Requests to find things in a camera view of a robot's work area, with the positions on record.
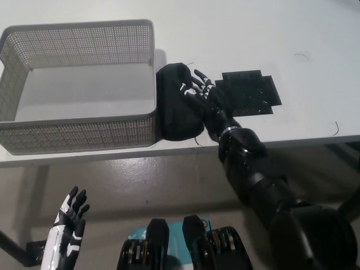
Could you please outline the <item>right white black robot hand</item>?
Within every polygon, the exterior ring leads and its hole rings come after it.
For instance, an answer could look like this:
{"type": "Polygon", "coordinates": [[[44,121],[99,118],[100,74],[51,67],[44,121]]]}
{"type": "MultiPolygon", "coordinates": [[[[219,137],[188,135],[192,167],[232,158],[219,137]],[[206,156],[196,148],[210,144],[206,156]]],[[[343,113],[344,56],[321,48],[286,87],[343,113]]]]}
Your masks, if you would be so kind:
{"type": "Polygon", "coordinates": [[[218,142],[229,131],[240,124],[232,116],[230,103],[224,92],[200,70],[194,70],[192,84],[183,83],[180,92],[190,109],[202,120],[209,137],[218,142]]]}

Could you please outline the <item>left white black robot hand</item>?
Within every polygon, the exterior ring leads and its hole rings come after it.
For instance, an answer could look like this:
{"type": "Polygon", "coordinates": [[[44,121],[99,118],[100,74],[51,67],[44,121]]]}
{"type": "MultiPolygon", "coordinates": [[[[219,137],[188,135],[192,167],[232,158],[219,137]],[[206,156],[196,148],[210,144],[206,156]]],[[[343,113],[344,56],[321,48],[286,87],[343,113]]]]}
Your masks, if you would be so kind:
{"type": "Polygon", "coordinates": [[[86,226],[83,215],[89,210],[86,200],[86,190],[77,186],[65,197],[48,233],[41,270],[74,269],[86,226]]]}

